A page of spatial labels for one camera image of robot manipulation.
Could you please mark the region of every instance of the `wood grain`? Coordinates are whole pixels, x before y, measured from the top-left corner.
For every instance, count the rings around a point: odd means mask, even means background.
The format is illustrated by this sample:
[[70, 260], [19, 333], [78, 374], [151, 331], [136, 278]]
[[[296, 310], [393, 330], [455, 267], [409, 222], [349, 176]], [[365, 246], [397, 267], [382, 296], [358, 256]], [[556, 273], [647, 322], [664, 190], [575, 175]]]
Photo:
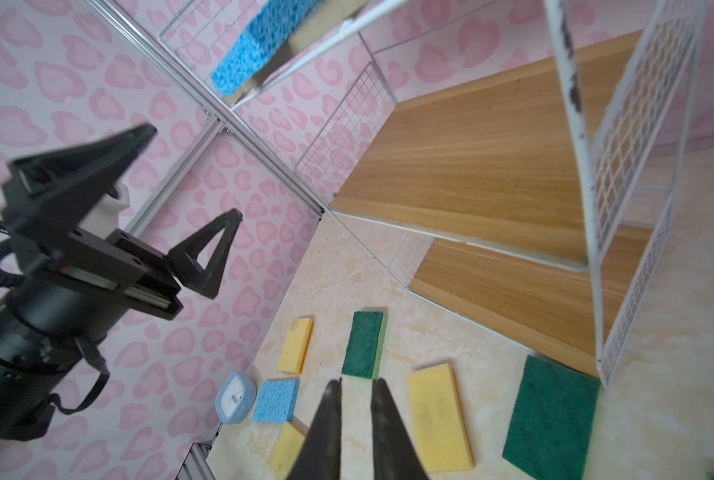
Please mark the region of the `wood grain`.
[[[606, 335], [651, 230], [621, 225], [602, 264]], [[588, 375], [595, 367], [589, 274], [435, 240], [410, 290]]]
[[[639, 35], [577, 52], [591, 132]], [[585, 264], [580, 185], [554, 59], [400, 103], [331, 207]]]

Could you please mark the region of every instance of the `white wire mesh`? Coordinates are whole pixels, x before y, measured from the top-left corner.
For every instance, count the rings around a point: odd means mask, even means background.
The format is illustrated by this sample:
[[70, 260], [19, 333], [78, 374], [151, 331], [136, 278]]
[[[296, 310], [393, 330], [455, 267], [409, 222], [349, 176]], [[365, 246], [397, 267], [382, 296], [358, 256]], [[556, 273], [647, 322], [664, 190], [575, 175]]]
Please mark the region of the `white wire mesh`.
[[672, 205], [669, 204], [664, 210], [647, 248], [645, 248], [640, 264], [637, 267], [637, 272], [629, 285], [629, 290], [626, 292], [626, 298], [621, 304], [616, 321], [613, 323], [610, 335], [605, 342], [605, 347], [602, 349], [602, 382], [604, 385], [610, 384], [610, 380], [612, 380], [616, 372], [626, 339], [629, 337], [634, 319], [637, 318], [637, 313], [640, 311], [642, 296], [645, 294], [648, 283], [652, 278], [652, 273], [656, 269], [661, 254], [663, 254], [666, 240], [669, 237], [671, 210]]
[[368, 149], [394, 105], [384, 82], [369, 62], [298, 160], [295, 171], [330, 203]]
[[399, 283], [407, 288], [415, 273], [418, 272], [418, 268], [421, 262], [424, 261], [426, 253], [433, 242], [434, 237], [431, 235], [408, 231], [399, 248], [397, 248], [397, 252], [391, 258], [387, 270]]
[[190, 0], [160, 33], [162, 42], [200, 80], [212, 85], [212, 72], [258, 11], [256, 2]]
[[697, 32], [699, 1], [659, 3], [594, 138], [600, 257], [615, 235], [623, 204], [650, 153], [667, 103], [687, 63]]

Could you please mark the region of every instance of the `clock face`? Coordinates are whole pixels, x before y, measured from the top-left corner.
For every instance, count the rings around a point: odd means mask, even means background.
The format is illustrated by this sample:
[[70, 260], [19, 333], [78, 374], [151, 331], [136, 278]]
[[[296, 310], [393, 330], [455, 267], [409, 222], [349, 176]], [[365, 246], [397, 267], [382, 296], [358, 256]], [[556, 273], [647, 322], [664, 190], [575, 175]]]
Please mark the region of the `clock face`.
[[230, 416], [234, 412], [243, 395], [245, 395], [245, 386], [242, 384], [242, 380], [235, 376], [228, 384], [221, 398], [221, 408], [223, 408], [226, 416]]

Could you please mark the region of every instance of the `yellow sponge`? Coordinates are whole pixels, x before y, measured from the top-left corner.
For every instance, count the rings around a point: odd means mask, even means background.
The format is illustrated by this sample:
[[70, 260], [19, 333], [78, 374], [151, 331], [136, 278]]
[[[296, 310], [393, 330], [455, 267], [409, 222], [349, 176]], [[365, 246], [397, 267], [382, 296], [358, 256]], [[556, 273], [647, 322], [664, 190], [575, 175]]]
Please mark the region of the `yellow sponge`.
[[420, 464], [427, 472], [474, 468], [453, 367], [444, 363], [408, 374], [410, 417]]
[[292, 423], [282, 424], [279, 437], [272, 448], [272, 454], [268, 457], [268, 466], [274, 471], [278, 478], [287, 478], [293, 469], [295, 459], [301, 447], [304, 446], [306, 437]]
[[314, 321], [310, 318], [297, 319], [290, 324], [285, 344], [282, 346], [282, 354], [279, 356], [278, 372], [301, 374], [313, 325]]

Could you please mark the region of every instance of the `black strap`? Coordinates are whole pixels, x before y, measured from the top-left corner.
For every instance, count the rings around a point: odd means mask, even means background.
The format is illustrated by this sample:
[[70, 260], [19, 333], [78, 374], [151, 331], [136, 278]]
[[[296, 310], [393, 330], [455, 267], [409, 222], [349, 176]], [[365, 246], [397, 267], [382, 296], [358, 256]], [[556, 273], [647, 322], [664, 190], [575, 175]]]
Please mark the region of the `black strap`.
[[94, 369], [98, 370], [100, 375], [96, 380], [96, 384], [90, 389], [85, 399], [77, 408], [64, 408], [61, 406], [61, 397], [57, 393], [51, 393], [47, 396], [47, 401], [52, 403], [58, 408], [58, 411], [64, 415], [71, 415], [72, 413], [77, 413], [83, 411], [85, 408], [89, 407], [101, 394], [103, 387], [106, 386], [106, 382], [109, 381], [109, 370], [106, 368], [106, 360], [103, 359], [101, 352], [98, 351], [95, 345], [85, 338], [75, 338], [74, 339], [76, 347], [82, 353], [83, 359], [88, 365], [92, 366]]

